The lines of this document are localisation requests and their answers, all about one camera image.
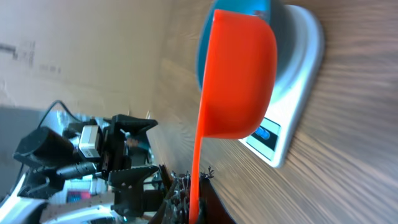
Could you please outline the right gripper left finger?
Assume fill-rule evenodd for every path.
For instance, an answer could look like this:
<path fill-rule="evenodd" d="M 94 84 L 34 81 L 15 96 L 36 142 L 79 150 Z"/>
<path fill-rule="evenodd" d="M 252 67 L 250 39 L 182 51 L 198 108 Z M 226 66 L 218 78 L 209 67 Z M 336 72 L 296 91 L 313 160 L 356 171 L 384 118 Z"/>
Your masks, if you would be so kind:
<path fill-rule="evenodd" d="M 172 173 L 172 185 L 156 213 L 161 224 L 189 223 L 190 173 Z"/>

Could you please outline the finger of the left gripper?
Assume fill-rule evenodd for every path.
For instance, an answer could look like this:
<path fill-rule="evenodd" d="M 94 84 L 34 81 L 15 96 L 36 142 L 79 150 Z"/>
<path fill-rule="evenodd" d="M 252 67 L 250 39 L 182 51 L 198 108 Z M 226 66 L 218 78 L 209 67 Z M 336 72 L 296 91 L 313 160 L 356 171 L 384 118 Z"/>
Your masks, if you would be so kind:
<path fill-rule="evenodd" d="M 123 130 L 132 135 L 138 135 L 145 133 L 157 125 L 158 122 L 155 119 L 142 119 L 118 114 L 112 117 L 110 133 L 116 134 L 120 132 L 120 130 Z"/>
<path fill-rule="evenodd" d="M 146 178 L 158 170 L 157 166 L 138 166 L 111 171 L 108 184 L 114 189 L 115 196 L 111 209 L 127 218 L 141 217 L 144 212 L 158 211 L 160 191 L 144 190 Z"/>

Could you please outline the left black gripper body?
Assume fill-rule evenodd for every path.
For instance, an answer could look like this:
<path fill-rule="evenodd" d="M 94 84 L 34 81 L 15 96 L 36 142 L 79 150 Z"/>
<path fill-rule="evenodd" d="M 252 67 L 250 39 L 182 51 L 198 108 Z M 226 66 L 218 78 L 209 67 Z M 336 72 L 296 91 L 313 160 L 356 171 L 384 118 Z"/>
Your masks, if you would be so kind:
<path fill-rule="evenodd" d="M 108 180 L 111 171 L 152 164 L 152 153 L 146 132 L 131 134 L 122 129 L 111 132 L 111 126 L 103 128 L 103 131 L 104 141 L 99 163 L 101 179 Z"/>

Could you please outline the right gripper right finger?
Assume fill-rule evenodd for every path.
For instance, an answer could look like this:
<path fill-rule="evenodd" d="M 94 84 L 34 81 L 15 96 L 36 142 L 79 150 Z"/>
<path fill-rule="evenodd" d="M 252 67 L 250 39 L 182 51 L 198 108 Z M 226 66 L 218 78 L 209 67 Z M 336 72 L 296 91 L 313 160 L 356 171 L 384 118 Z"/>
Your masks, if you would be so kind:
<path fill-rule="evenodd" d="M 200 197 L 197 224 L 236 224 L 223 205 L 219 195 L 211 183 L 214 170 L 200 172 Z"/>

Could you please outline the red scoop with blue handle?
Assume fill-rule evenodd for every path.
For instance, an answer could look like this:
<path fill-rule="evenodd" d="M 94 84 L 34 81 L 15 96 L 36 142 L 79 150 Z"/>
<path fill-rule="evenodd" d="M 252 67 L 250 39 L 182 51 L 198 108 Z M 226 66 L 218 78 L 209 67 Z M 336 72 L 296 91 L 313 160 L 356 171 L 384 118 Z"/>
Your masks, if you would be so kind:
<path fill-rule="evenodd" d="M 198 220 L 203 138 L 242 139 L 260 125 L 277 73 L 277 44 L 259 16 L 214 11 L 193 150 L 189 222 Z"/>

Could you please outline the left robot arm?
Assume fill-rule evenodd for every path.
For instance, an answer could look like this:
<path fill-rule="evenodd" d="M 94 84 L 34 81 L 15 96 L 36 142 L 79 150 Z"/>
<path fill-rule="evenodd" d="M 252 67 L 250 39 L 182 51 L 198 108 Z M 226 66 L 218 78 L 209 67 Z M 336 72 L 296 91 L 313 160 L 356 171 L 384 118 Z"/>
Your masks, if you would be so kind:
<path fill-rule="evenodd" d="M 2 223 L 124 223 L 156 212 L 165 192 L 150 181 L 152 165 L 141 139 L 154 119 L 116 115 L 101 127 L 96 120 L 70 123 L 62 134 L 40 126 L 22 138 L 15 160 L 28 167 L 1 204 Z M 76 202 L 55 203 L 69 180 L 90 176 L 106 190 Z"/>

